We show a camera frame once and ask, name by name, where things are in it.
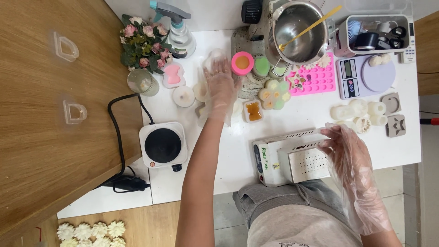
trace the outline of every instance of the black burner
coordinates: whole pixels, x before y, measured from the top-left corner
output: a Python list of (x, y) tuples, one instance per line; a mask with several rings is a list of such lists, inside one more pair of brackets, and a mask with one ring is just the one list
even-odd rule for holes
[(174, 131), (166, 128), (151, 132), (145, 141), (145, 151), (151, 160), (167, 163), (177, 158), (181, 150), (180, 137)]

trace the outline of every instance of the scissors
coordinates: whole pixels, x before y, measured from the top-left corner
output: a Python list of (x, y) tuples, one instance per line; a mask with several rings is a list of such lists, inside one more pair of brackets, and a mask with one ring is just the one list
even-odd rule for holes
[(407, 29), (401, 26), (397, 26), (390, 30), (390, 32), (380, 32), (380, 31), (374, 31), (375, 33), (378, 33), (381, 37), (385, 37), (389, 40), (389, 45), (393, 49), (400, 49), (404, 47), (404, 41), (402, 38), (404, 38), (407, 35)]

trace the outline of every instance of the orange soap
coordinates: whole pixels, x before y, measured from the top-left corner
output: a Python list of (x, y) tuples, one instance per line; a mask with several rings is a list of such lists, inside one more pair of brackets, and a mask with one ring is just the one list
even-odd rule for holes
[(248, 119), (250, 119), (250, 121), (256, 121), (262, 118), (261, 114), (259, 113), (258, 102), (246, 104), (245, 107), (247, 107), (247, 112), (250, 114), (248, 116)]
[(239, 69), (246, 69), (250, 65), (250, 61), (247, 57), (241, 56), (236, 59), (235, 64)]

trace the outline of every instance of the gold spoon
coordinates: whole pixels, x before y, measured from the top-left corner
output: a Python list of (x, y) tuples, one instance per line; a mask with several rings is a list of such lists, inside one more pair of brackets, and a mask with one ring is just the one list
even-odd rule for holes
[(297, 35), (296, 37), (294, 37), (292, 40), (288, 41), (285, 44), (280, 44), (279, 45), (279, 49), (280, 51), (284, 51), (285, 50), (285, 46), (289, 45), (291, 42), (293, 42), (294, 40), (296, 40), (297, 38), (299, 38), (300, 36), (302, 36), (303, 34), (305, 34), (306, 32), (310, 31), (311, 29), (313, 29), (315, 26), (317, 26), (318, 24), (322, 23), (323, 21), (325, 21), (326, 19), (328, 19), (331, 15), (335, 14), (337, 11), (339, 11), (342, 8), (341, 5), (339, 5), (338, 7), (335, 7), (333, 10), (329, 11), (329, 13), (327, 13), (326, 15), (324, 15), (322, 18), (320, 18), (318, 21), (316, 21), (314, 24), (312, 24), (311, 26), (309, 26), (307, 29), (303, 30), (303, 32), (301, 32), (299, 35)]

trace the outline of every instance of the spray bottle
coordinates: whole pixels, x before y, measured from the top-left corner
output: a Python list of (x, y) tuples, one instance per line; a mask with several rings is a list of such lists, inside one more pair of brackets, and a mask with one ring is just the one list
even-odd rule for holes
[(171, 18), (171, 27), (166, 43), (172, 45), (172, 54), (177, 58), (190, 57), (195, 51), (197, 42), (183, 19), (190, 19), (191, 14), (172, 5), (156, 1), (150, 1), (149, 7), (157, 13), (154, 22), (158, 22), (163, 16)]

